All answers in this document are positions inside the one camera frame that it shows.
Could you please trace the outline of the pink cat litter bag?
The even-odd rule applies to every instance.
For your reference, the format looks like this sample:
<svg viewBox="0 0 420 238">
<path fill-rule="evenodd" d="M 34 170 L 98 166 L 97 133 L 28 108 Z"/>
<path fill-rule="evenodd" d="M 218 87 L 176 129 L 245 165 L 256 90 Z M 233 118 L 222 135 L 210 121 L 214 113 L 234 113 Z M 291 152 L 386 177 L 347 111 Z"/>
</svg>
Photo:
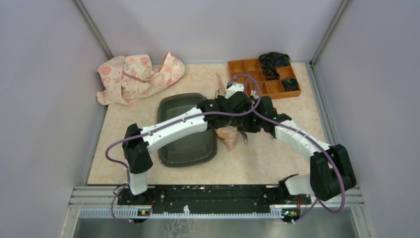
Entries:
<svg viewBox="0 0 420 238">
<path fill-rule="evenodd" d="M 226 94 L 226 87 L 223 84 L 221 76 L 216 73 L 217 79 L 217 89 L 214 94 L 214 98 L 218 96 L 225 96 Z M 223 141 L 225 144 L 227 151 L 232 151 L 235 147 L 235 143 L 241 134 L 239 131 L 233 126 L 221 127 L 215 130 L 217 136 Z"/>
</svg>

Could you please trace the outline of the dark grey litter box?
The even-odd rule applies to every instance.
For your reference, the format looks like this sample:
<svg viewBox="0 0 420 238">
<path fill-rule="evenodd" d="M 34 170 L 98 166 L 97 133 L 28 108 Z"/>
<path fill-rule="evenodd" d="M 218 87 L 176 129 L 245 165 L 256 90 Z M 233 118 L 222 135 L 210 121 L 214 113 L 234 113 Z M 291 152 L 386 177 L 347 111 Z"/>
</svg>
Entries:
<svg viewBox="0 0 420 238">
<path fill-rule="evenodd" d="M 195 107 L 206 97 L 200 93 L 184 93 L 161 100 L 157 109 L 157 122 L 181 115 Z M 217 135 L 214 129 L 190 134 L 158 150 L 160 162 L 170 168 L 195 166 L 212 160 L 217 154 Z"/>
</svg>

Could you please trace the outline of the grey metal litter scoop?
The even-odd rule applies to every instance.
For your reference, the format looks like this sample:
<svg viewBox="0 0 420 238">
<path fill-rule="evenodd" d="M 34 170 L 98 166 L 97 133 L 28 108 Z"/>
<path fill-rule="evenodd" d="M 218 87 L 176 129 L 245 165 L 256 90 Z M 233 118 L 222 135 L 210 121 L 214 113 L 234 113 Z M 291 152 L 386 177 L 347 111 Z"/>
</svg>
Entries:
<svg viewBox="0 0 420 238">
<path fill-rule="evenodd" d="M 248 136 L 247 136 L 246 132 L 239 131 L 239 133 L 241 134 L 241 136 L 242 136 L 242 138 L 244 140 L 244 143 L 247 144 L 248 143 Z"/>
</svg>

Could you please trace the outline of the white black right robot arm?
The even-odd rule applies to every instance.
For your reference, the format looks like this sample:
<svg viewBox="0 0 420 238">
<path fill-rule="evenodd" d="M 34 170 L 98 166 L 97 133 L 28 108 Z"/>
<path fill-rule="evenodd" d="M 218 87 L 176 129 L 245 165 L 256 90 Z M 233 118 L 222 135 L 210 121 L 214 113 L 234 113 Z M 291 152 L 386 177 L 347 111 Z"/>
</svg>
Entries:
<svg viewBox="0 0 420 238">
<path fill-rule="evenodd" d="M 241 130 L 270 134 L 291 146 L 310 165 L 308 174 L 291 175 L 279 182 L 281 202 L 292 204 L 300 194 L 328 201 L 356 186 L 349 154 L 343 145 L 330 145 L 302 130 L 288 115 L 278 114 L 268 96 L 262 97 L 259 103 L 255 98 L 247 103 L 255 110 L 241 120 Z"/>
</svg>

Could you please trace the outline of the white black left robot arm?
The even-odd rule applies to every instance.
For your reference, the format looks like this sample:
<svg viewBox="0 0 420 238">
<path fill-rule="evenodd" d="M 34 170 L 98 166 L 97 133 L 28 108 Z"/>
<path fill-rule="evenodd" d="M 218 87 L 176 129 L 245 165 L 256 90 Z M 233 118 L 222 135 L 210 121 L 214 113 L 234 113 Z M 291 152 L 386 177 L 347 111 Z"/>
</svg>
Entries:
<svg viewBox="0 0 420 238">
<path fill-rule="evenodd" d="M 190 134 L 229 126 L 234 118 L 250 114 L 257 105 L 239 91 L 228 98 L 203 100 L 189 111 L 152 126 L 129 126 L 122 142 L 128 162 L 129 199 L 143 205 L 149 198 L 147 171 L 153 166 L 151 153 Z"/>
</svg>

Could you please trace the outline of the orange wooden compartment organizer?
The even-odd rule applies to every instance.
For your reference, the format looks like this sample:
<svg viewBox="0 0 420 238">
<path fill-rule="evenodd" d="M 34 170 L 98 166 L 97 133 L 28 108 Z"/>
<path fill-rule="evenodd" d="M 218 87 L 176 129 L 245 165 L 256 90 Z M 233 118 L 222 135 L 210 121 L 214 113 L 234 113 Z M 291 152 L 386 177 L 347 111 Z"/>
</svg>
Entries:
<svg viewBox="0 0 420 238">
<path fill-rule="evenodd" d="M 248 77 L 251 76 L 258 83 L 262 96 L 272 99 L 298 97 L 301 87 L 290 63 L 277 66 L 271 60 L 263 65 L 258 58 L 231 60 L 227 63 L 230 78 L 245 86 L 245 93 L 249 96 L 257 93 L 257 87 Z"/>
</svg>

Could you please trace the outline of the orange black rolled tie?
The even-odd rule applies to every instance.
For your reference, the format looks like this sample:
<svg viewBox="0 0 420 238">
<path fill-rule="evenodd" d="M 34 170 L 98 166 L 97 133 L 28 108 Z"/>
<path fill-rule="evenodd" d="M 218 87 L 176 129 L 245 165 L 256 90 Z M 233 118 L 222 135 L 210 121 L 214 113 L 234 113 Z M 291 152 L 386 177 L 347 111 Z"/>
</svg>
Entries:
<svg viewBox="0 0 420 238">
<path fill-rule="evenodd" d="M 265 80 L 267 80 L 267 81 L 279 80 L 280 79 L 280 75 L 277 72 L 275 67 L 274 68 L 272 68 L 272 67 L 263 68 L 262 73 L 264 75 Z"/>
</svg>

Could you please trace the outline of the pink floral cloth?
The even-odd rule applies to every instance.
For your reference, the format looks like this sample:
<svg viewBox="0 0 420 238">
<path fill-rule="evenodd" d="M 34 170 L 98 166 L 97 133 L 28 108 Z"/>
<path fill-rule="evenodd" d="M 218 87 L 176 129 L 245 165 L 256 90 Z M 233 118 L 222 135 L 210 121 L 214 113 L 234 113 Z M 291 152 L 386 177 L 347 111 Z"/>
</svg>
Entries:
<svg viewBox="0 0 420 238">
<path fill-rule="evenodd" d="M 129 106 L 172 86 L 185 75 L 185 66 L 170 52 L 159 66 L 149 55 L 118 56 L 100 65 L 98 73 L 105 88 L 97 92 L 98 102 Z"/>
</svg>

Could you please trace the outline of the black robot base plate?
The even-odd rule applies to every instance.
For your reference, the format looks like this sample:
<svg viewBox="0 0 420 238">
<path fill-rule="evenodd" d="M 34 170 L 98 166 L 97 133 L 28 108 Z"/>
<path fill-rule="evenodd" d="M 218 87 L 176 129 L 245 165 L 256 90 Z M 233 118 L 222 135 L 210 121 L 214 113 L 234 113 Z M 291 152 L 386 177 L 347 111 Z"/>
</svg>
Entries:
<svg viewBox="0 0 420 238">
<path fill-rule="evenodd" d="M 118 205 L 151 205 L 154 214 L 268 213 L 271 205 L 297 208 L 310 205 L 306 195 L 287 195 L 277 185 L 150 185 L 144 193 L 131 194 L 125 188 L 118 196 Z"/>
</svg>

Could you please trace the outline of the aluminium front frame rail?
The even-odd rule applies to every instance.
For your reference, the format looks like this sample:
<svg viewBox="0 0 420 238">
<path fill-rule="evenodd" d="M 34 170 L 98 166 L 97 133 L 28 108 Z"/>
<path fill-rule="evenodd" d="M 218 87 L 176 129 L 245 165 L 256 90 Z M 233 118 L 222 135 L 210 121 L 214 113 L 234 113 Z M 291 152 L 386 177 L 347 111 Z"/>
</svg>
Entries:
<svg viewBox="0 0 420 238">
<path fill-rule="evenodd" d="M 312 195 L 284 199 L 276 185 L 151 185 L 134 196 L 117 186 L 79 186 L 69 206 L 81 218 L 290 219 L 318 208 Z"/>
</svg>

